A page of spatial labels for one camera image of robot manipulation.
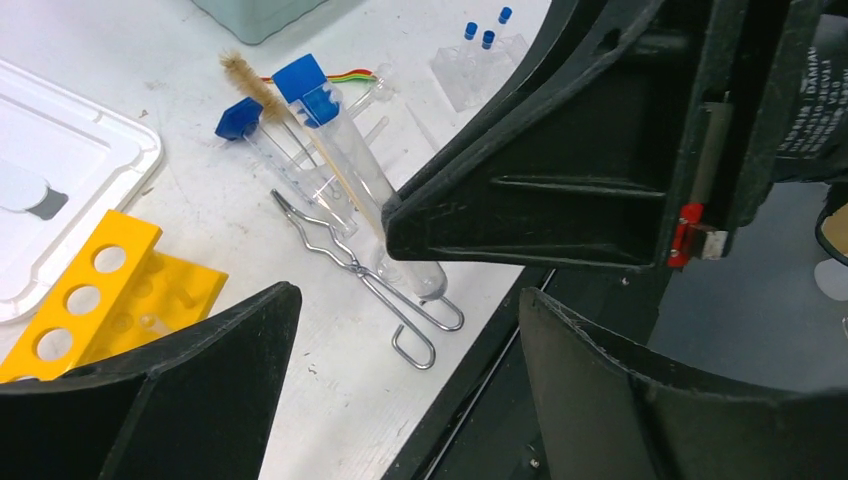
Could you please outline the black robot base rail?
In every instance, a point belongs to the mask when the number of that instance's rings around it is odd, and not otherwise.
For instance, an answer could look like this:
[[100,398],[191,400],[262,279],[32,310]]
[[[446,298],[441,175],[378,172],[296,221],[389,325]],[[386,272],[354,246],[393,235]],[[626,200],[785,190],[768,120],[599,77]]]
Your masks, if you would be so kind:
[[386,471],[389,479],[554,479],[548,470],[519,325],[523,291],[538,289],[633,342],[646,346],[673,281],[669,272],[632,280],[577,272],[529,271],[496,316],[504,337],[475,344],[477,379],[457,373]]

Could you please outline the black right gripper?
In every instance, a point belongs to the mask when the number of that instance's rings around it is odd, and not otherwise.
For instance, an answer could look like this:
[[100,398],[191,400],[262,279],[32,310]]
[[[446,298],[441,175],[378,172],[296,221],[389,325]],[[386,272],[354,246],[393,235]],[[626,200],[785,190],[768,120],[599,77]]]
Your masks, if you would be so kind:
[[824,182],[826,212],[845,205],[847,4],[744,1],[673,237],[708,21],[705,1],[552,2],[516,70],[385,208],[389,254],[681,269],[725,257],[776,183]]

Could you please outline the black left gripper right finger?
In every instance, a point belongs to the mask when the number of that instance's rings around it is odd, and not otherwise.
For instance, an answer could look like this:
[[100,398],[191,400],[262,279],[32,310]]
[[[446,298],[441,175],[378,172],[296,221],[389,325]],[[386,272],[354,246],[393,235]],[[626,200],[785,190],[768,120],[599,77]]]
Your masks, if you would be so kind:
[[847,392],[763,387],[677,362],[542,291],[519,325],[554,479],[843,479]]

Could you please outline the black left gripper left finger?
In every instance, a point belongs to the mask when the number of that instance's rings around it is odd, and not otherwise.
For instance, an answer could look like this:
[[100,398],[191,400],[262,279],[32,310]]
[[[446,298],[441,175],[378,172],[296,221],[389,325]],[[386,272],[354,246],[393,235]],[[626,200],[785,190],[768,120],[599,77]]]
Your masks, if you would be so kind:
[[5,479],[255,479],[302,306],[276,283],[51,381],[1,388]]

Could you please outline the yellow test tube rack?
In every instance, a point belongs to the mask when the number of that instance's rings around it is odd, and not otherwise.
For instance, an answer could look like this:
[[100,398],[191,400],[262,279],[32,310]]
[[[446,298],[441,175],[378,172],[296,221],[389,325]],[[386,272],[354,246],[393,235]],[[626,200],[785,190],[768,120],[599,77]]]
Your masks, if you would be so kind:
[[5,357],[2,382],[54,380],[164,337],[139,325],[147,313],[173,333],[206,319],[227,274],[156,251],[161,235],[108,211]]

